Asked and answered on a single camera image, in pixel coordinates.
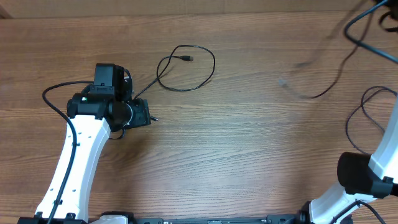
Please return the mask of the black USB cable long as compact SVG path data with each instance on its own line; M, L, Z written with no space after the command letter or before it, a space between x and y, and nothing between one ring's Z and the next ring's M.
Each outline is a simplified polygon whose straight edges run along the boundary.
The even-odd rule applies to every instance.
M374 152L371 143L386 132L386 119L382 119L386 109L391 110L392 99L397 98L397 91L386 86L372 86L364 91L359 99L359 105L348 115L345 122L345 134L352 147L362 154Z

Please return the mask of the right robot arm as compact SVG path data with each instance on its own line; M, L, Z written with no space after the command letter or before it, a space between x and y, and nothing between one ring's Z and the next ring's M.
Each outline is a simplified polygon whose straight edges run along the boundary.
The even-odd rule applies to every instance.
M338 181L321 197L309 202L299 223L350 223L353 211L365 206L384 223L370 202L397 195L397 105L382 140L371 155L344 152L337 167Z

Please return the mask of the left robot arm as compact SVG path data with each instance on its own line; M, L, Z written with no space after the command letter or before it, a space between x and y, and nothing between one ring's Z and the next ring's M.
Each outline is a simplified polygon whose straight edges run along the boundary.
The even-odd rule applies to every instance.
M151 124L147 100L133 98L129 70L98 63L95 78L67 103L62 153L43 200L33 217L19 223L88 223L96 168L110 134Z

